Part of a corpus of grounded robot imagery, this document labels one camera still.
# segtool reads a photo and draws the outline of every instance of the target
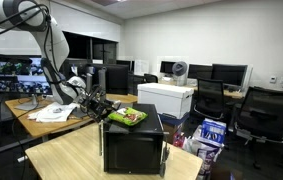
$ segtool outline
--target green food package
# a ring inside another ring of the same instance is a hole
[[[121,123],[124,123],[128,126],[134,126],[146,118],[148,115],[144,112],[137,111],[133,108],[126,107],[121,108],[115,112],[112,112],[108,115],[108,118],[115,120]]]

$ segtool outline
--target desk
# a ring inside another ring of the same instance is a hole
[[[176,81],[163,81],[163,80],[159,80],[160,84],[168,84],[168,85],[175,85]],[[188,87],[188,88],[193,88],[194,91],[198,91],[198,87],[197,86],[189,86],[189,85],[185,85],[184,87]],[[223,91],[224,96],[228,96],[234,99],[241,99],[243,98],[243,94],[241,92],[229,92],[229,90],[224,90]]]
[[[165,180],[196,179],[202,160],[169,144]],[[159,175],[109,174],[99,156],[97,124],[91,124],[49,142],[27,149],[26,154],[41,179],[162,180]]]
[[[137,96],[133,96],[133,95],[107,94],[107,98],[111,100],[120,100],[123,103],[133,103],[133,102],[137,102],[138,100]],[[27,101],[29,101],[29,98],[23,98],[20,100],[19,99],[9,100],[9,101],[6,101],[5,104],[12,111],[13,115],[18,117],[21,124],[25,127],[25,129],[29,132],[29,134],[33,138],[45,137],[46,135],[52,132],[56,132],[64,128],[69,128],[72,126],[79,126],[80,125],[79,123],[85,124],[85,123],[88,123],[89,121],[92,121],[92,119],[89,117],[86,117],[82,120],[82,119],[76,118],[73,115],[72,116],[70,115],[69,119],[66,122],[38,123],[36,121],[31,121],[27,119],[28,114],[39,111],[41,108],[35,109],[24,115],[22,114],[25,113],[26,111],[14,108],[20,103],[27,102]],[[43,104],[43,105],[49,105],[52,103],[51,101],[47,101],[47,100],[40,100],[39,102],[40,104]]]

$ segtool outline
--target blue box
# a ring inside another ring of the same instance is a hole
[[[203,143],[221,147],[224,142],[226,128],[227,126],[223,122],[205,119],[202,123],[202,129],[198,140]]]

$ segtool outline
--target white box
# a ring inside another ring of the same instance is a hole
[[[155,104],[158,113],[181,119],[190,111],[193,89],[158,83],[138,85],[138,103]]]

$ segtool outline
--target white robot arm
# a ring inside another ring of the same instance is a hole
[[[58,72],[69,47],[45,5],[33,0],[0,0],[0,28],[5,29],[2,33],[19,30],[34,36],[41,49],[41,66],[58,103],[70,104],[79,96],[80,89],[85,88],[84,81],[78,77],[66,81]]]

